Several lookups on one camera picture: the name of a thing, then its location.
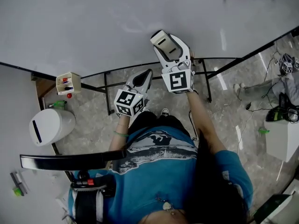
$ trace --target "blue t-shirt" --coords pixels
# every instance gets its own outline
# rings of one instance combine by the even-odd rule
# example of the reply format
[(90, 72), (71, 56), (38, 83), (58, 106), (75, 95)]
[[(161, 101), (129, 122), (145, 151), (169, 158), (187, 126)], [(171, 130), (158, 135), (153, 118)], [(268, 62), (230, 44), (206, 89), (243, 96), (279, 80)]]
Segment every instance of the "blue t-shirt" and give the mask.
[[(139, 133), (130, 135), (128, 141)], [(111, 223), (137, 223), (147, 214), (163, 210), (159, 199), (183, 209), (184, 200), (192, 195), (196, 158), (197, 148), (180, 130), (159, 126), (145, 131), (127, 149), (126, 158), (113, 161), (109, 170), (89, 172), (91, 177), (97, 173), (115, 177), (116, 193), (104, 199), (104, 217)], [(238, 155), (220, 151), (215, 159), (224, 178), (237, 185), (250, 206), (252, 184)], [(71, 213), (73, 204), (70, 195)]]

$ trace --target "bracelet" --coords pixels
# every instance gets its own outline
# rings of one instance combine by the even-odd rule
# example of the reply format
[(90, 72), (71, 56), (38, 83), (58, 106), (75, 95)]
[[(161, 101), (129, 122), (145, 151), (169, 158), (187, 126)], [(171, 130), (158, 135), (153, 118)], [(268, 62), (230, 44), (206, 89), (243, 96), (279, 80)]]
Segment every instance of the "bracelet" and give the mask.
[(122, 137), (128, 137), (129, 136), (128, 134), (118, 133), (116, 131), (114, 131), (114, 133), (119, 135), (119, 136), (122, 136)]

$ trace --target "white marker cube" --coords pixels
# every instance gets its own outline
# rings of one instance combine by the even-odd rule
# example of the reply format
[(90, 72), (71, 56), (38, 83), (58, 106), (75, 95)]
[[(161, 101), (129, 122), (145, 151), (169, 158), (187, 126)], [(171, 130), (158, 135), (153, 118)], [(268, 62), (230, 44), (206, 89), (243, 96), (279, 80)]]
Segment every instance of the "white marker cube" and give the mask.
[(143, 95), (119, 89), (114, 106), (118, 113), (134, 117), (144, 107)]
[(293, 70), (293, 66), (292, 66), (291, 63), (284, 62), (283, 65), (282, 65), (282, 69), (284, 70), (284, 72), (286, 74), (290, 74)]
[(298, 58), (295, 58), (295, 62), (294, 62), (294, 67), (299, 70), (299, 59)]
[(190, 69), (162, 74), (169, 92), (175, 94), (193, 91), (194, 74)]

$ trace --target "white cylindrical container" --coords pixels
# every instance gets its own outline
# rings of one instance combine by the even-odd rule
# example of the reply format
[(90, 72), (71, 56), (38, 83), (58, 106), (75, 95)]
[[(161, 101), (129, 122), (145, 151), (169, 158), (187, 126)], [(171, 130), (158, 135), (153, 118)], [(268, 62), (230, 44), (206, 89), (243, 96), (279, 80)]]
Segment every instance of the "white cylindrical container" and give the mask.
[(45, 109), (40, 111), (29, 124), (35, 145), (54, 143), (68, 135), (76, 125), (75, 116), (66, 110)]

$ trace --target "gray tile floor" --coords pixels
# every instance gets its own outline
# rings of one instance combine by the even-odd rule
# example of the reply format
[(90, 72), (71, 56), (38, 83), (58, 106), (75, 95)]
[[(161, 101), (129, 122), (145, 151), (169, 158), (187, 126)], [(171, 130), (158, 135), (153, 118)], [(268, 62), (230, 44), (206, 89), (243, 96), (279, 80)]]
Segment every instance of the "gray tile floor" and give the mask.
[[(298, 39), (291, 36), (278, 40), (278, 50), (280, 53), (288, 53), (299, 57)], [(207, 89), (205, 78), (202, 75), (195, 77), (195, 88), (205, 101), (205, 106), (215, 125), (217, 134), (228, 150), (238, 152), (239, 138), (237, 128), (242, 132), (246, 121), (252, 112), (245, 110), (245, 105), (236, 98), (233, 92), (233, 84), (244, 82), (247, 86), (261, 83), (266, 74), (266, 67), (276, 51), (273, 46), (260, 54), (238, 64), (237, 66), (223, 72), (210, 79), (212, 93), (212, 103), (206, 102)], [(205, 60), (207, 70), (217, 70), (229, 63), (230, 60)], [(126, 81), (127, 78), (139, 70), (151, 68), (154, 76), (161, 74), (159, 64), (135, 67), (130, 69), (113, 71), (108, 75), (108, 83)], [(197, 71), (203, 71), (202, 65), (197, 64)], [(267, 79), (277, 76), (277, 65), (271, 64), (268, 70)], [(103, 75), (89, 77), (83, 80), (84, 83), (94, 86), (101, 86), (104, 83)], [(114, 108), (113, 101), (116, 92), (120, 87), (109, 88), (111, 107)], [(154, 80), (151, 89), (148, 91), (150, 102), (147, 107), (156, 114), (167, 107), (171, 114), (175, 115), (194, 136), (192, 125), (188, 118), (189, 105), (185, 94), (174, 95), (167, 91), (163, 80)], [(57, 100), (65, 99), (56, 94), (53, 89), (46, 97), (46, 104), (51, 104)], [(107, 115), (105, 95), (99, 92), (82, 90), (81, 93), (67, 99), (66, 109), (76, 116), (76, 127), (67, 137), (57, 142), (58, 150), (63, 154), (88, 154), (104, 152), (108, 150), (113, 131), (118, 122), (116, 114)], [(251, 109), (257, 108), (259, 104), (253, 103)], [(262, 103), (260, 108), (269, 108), (270, 104)], [(263, 120), (267, 111), (256, 111), (247, 123), (247, 127), (242, 135), (243, 149), (239, 150), (242, 164), (248, 172), (253, 186), (254, 199), (251, 213), (261, 206), (271, 195), (280, 192), (291, 180), (295, 168), (299, 164), (299, 151), (295, 153), (288, 163), (284, 163), (279, 179), (278, 173), (282, 162), (266, 153), (265, 136), (258, 132), (263, 126)]]

